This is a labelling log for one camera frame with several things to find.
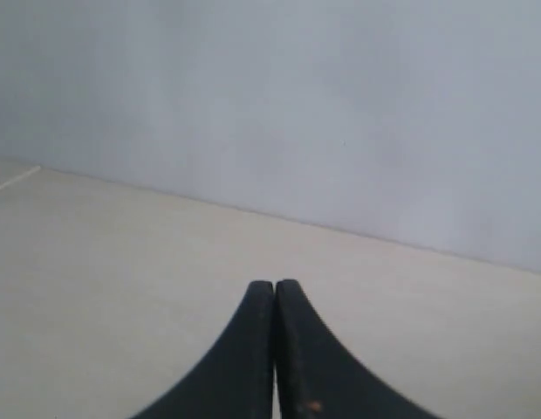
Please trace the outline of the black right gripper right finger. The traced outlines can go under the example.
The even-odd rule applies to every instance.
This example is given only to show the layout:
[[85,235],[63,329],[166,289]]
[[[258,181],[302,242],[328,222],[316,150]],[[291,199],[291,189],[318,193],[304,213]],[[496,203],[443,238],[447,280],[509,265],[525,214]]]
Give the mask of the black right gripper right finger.
[[339,342],[298,281],[277,282],[275,366],[283,418],[433,418]]

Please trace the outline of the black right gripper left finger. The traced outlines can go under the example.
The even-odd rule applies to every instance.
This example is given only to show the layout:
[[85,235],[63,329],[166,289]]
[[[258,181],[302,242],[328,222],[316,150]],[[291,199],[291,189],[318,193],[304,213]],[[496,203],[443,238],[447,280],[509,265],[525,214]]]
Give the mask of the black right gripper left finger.
[[274,290],[249,283],[215,344],[138,418],[271,418],[274,390]]

